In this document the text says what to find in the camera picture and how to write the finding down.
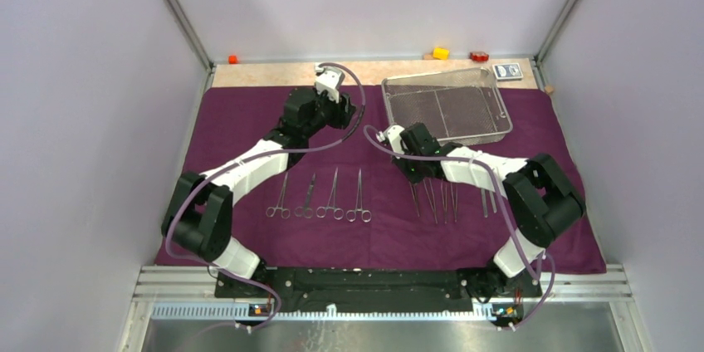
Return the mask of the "steel angled tweezers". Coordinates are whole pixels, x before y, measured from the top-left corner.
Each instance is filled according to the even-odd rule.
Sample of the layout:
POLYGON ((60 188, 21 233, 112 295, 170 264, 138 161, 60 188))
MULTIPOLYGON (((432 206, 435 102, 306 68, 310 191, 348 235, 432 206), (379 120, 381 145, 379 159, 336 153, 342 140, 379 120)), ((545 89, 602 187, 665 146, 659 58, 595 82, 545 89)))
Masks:
POLYGON ((414 183, 410 183, 409 187, 410 187, 410 191, 411 191, 411 195, 412 195, 414 210, 416 212, 417 217, 420 218, 421 217, 421 209, 420 209, 417 185, 414 183))

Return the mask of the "purple cloth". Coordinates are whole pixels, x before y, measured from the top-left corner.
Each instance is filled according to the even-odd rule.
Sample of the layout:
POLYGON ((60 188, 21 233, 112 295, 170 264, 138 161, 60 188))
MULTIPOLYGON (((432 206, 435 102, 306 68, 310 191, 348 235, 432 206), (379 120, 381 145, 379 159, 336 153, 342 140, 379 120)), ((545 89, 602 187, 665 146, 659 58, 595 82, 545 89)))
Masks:
MULTIPOLYGON (((201 173, 249 150, 270 131, 282 114, 292 88, 213 88, 203 97, 183 171, 201 173)), ((570 157, 550 97, 540 90, 501 90, 513 130, 500 142, 478 146, 489 154, 511 158, 551 155, 584 196, 579 172, 570 157)), ((433 182, 438 222, 418 185, 421 217, 413 206, 408 180, 358 129, 343 144, 306 154, 288 171, 285 205, 303 203, 316 174, 311 206, 326 205, 335 169, 339 169, 336 203, 354 207, 358 170, 363 174, 364 207, 369 223, 346 219, 268 218, 266 209, 278 199, 284 176, 269 178, 233 208, 232 235, 271 266, 359 267, 401 270, 454 270, 485 266, 509 237, 500 213, 482 214, 480 190, 458 188, 458 220, 442 222, 439 182, 433 182)), ((552 243, 548 253, 564 274, 606 272, 606 263, 586 215, 552 243)))

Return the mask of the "metal mesh instrument tray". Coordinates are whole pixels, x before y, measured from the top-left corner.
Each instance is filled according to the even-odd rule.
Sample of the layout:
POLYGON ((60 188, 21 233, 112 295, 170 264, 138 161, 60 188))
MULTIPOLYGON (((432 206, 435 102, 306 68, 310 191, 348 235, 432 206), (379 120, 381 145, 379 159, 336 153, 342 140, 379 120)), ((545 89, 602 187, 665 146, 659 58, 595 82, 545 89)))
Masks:
POLYGON ((381 82, 391 125, 423 123, 441 144, 499 142, 513 123, 487 68, 394 76, 381 82))

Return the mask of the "steel forceps clamp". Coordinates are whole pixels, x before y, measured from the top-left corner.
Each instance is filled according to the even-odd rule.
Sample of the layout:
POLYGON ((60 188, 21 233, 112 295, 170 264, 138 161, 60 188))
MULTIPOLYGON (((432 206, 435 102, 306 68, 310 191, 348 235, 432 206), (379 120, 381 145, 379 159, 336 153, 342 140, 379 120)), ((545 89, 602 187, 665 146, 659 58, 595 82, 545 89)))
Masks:
POLYGON ((338 177, 339 177, 339 169, 336 168, 334 175, 333 175, 333 180, 332 180, 332 183, 330 186, 330 195, 328 197, 328 201, 327 201, 326 205, 319 206, 316 209, 315 215, 318 218, 325 218, 328 214, 330 214, 334 220, 339 221, 345 215, 343 209, 340 208, 338 206, 338 204, 336 203, 338 177))

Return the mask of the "small steel hemostat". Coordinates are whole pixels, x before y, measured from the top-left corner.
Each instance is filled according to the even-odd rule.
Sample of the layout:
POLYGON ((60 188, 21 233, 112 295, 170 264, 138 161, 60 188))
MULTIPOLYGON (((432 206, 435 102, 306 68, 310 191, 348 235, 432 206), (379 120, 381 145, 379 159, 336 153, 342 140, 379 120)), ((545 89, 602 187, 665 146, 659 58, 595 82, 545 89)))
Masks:
POLYGON ((288 219, 291 216, 291 210, 285 205, 288 177, 289 174, 286 173, 283 178, 281 190, 276 203, 266 209, 265 214, 268 218, 273 218, 278 215, 280 218, 288 219))

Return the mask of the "blue playing card deck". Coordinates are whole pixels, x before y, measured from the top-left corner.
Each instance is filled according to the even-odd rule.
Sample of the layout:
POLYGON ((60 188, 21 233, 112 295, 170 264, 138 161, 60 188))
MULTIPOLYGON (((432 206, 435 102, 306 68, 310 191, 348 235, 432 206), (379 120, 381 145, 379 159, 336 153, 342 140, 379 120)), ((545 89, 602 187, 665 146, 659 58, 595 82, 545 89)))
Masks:
POLYGON ((492 70, 498 81, 518 81, 524 77, 521 65, 517 62, 495 64, 492 70))

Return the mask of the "steel curved tweezers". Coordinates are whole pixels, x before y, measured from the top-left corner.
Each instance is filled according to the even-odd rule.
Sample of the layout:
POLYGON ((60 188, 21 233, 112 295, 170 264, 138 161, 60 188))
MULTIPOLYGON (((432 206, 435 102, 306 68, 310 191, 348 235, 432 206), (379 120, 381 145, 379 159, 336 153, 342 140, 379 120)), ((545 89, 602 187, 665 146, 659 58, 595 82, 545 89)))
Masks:
POLYGON ((444 182, 440 183, 440 191, 441 191, 441 205, 442 205, 442 222, 444 224, 447 223, 447 208, 448 208, 448 190, 447 190, 447 184, 444 182))

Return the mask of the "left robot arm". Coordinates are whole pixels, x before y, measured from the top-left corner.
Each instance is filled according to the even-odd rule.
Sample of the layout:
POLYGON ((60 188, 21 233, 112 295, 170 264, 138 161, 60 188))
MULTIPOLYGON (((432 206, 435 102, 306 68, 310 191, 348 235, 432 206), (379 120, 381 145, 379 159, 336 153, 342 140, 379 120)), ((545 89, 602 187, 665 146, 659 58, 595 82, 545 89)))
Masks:
POLYGON ((310 138, 330 127, 344 130, 357 108, 345 92, 297 87, 284 104, 276 126, 252 148, 203 173, 186 172, 176 183, 161 225, 171 256, 214 265, 234 277, 245 296, 266 286, 262 259, 232 235, 234 205, 263 182, 283 174, 312 151, 310 138))

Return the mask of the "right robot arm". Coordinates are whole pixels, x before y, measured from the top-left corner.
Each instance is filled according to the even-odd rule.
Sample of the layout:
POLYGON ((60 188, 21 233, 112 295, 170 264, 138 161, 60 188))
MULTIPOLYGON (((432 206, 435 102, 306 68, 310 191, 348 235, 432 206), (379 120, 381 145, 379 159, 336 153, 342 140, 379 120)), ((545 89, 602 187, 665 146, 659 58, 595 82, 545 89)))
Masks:
POLYGON ((391 148, 393 163, 411 183, 437 178, 501 195, 498 206, 510 236, 486 274, 489 289, 499 296, 510 295, 527 265, 585 215, 583 197, 548 154, 507 158, 454 142, 440 144, 422 123, 392 125, 377 139, 391 148))

